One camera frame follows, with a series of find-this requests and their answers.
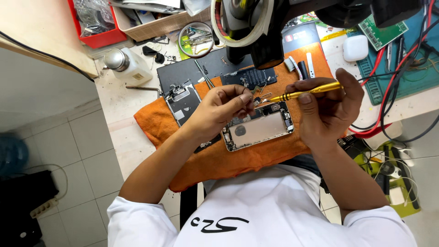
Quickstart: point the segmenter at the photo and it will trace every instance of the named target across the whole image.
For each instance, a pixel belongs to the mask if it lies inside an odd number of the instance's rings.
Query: fingernail
[[[311,96],[309,95],[309,93],[303,93],[299,95],[299,101],[302,104],[309,104],[311,103],[311,101],[313,101],[313,99],[311,99]]]
[[[244,103],[247,103],[250,100],[250,96],[248,94],[241,94],[239,97]]]

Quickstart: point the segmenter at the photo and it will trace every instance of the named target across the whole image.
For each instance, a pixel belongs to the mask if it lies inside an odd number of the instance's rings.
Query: white t-shirt
[[[110,247],[416,246],[389,206],[349,213],[343,225],[320,211],[320,178],[276,165],[218,180],[178,233],[163,205],[116,197],[108,208]]]

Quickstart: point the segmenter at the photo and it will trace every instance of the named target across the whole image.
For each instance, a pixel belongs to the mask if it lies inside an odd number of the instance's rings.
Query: plastic bag
[[[75,0],[75,9],[81,24],[81,37],[116,28],[110,6],[104,0]]]
[[[194,16],[205,10],[212,3],[211,0],[182,0],[184,8],[190,16]]]

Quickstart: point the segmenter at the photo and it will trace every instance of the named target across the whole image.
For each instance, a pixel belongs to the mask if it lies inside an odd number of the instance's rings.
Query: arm
[[[373,178],[337,144],[337,139],[358,117],[364,91],[355,77],[344,69],[338,69],[336,77],[344,89],[300,95],[302,118],[299,130],[344,220],[349,212],[380,208],[389,202]],[[334,81],[329,78],[307,79],[288,85],[286,91],[305,91]]]
[[[212,140],[235,116],[255,114],[253,95],[239,85],[209,91],[188,121],[131,173],[119,196],[139,203],[158,203],[169,183],[202,143]]]

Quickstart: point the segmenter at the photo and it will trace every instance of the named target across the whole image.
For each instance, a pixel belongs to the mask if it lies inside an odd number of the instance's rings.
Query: person
[[[344,69],[336,71],[336,78],[344,89],[299,96],[302,117],[297,129],[340,208],[343,225],[331,224],[320,211],[320,177],[307,169],[309,160],[297,156],[308,164],[278,164],[214,181],[206,187],[201,206],[177,232],[158,204],[172,178],[197,146],[216,136],[233,117],[255,114],[251,92],[227,85],[211,89],[190,119],[127,178],[107,211],[108,245],[416,246],[380,186],[337,144],[358,117],[364,91]],[[334,81],[297,81],[286,92]]]

